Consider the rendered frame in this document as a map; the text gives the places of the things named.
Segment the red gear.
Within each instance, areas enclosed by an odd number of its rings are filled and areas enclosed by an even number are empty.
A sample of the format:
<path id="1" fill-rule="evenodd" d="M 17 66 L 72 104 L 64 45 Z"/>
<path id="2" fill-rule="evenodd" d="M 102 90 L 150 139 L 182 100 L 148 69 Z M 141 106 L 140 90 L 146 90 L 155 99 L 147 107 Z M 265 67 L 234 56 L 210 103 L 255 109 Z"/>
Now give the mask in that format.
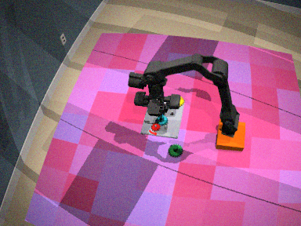
<path id="1" fill-rule="evenodd" d="M 156 125 L 157 127 L 154 127 L 155 125 Z M 152 131 L 154 130 L 154 131 L 156 131 L 156 132 L 159 131 L 160 127 L 161 127 L 161 126 L 160 126 L 159 124 L 153 124 L 153 125 L 151 126 Z"/>

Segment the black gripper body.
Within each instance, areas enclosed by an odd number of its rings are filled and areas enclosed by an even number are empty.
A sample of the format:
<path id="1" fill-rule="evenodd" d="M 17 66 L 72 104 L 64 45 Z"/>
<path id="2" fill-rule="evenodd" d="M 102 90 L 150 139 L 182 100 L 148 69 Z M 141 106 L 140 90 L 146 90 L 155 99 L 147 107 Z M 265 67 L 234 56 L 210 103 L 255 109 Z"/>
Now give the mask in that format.
<path id="1" fill-rule="evenodd" d="M 149 92 L 148 97 L 145 97 L 145 95 L 146 92 L 137 91 L 134 98 L 134 104 L 136 106 L 148 105 L 149 97 L 152 97 L 153 99 L 157 99 L 158 97 L 160 97 L 161 99 L 163 99 L 164 102 L 167 103 L 167 106 L 170 106 L 171 109 L 180 109 L 180 94 L 172 94 L 171 96 L 164 97 L 164 90 L 162 90 L 162 92 L 159 94 L 152 94 Z"/>

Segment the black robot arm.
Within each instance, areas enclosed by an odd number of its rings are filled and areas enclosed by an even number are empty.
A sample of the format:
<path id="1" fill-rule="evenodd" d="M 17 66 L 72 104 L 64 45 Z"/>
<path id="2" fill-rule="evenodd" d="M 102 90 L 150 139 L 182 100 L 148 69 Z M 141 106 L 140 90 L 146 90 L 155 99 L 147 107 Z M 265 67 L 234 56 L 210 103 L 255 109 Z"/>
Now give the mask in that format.
<path id="1" fill-rule="evenodd" d="M 212 70 L 206 69 L 202 64 L 211 63 Z M 203 77 L 218 87 L 221 99 L 220 122 L 222 134 L 234 138 L 238 131 L 240 114 L 233 105 L 228 84 L 228 63 L 215 56 L 204 56 L 195 53 L 192 56 L 181 57 L 171 61 L 154 60 L 149 62 L 143 74 L 129 72 L 128 87 L 144 89 L 148 85 L 149 92 L 159 94 L 166 85 L 166 76 L 185 71 L 198 71 Z M 147 113 L 150 116 L 160 116 L 165 113 L 166 106 L 160 97 L 149 97 Z"/>

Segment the green gear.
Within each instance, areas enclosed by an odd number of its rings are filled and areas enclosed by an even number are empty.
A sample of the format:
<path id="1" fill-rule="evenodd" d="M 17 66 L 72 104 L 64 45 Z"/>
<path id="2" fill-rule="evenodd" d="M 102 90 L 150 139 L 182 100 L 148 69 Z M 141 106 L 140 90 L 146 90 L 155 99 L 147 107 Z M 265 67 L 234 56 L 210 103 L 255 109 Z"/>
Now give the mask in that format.
<path id="1" fill-rule="evenodd" d="M 183 148 L 181 147 L 181 145 L 172 145 L 169 146 L 170 148 L 168 149 L 168 153 L 170 156 L 174 156 L 174 157 L 178 157 L 182 154 L 183 152 Z"/>

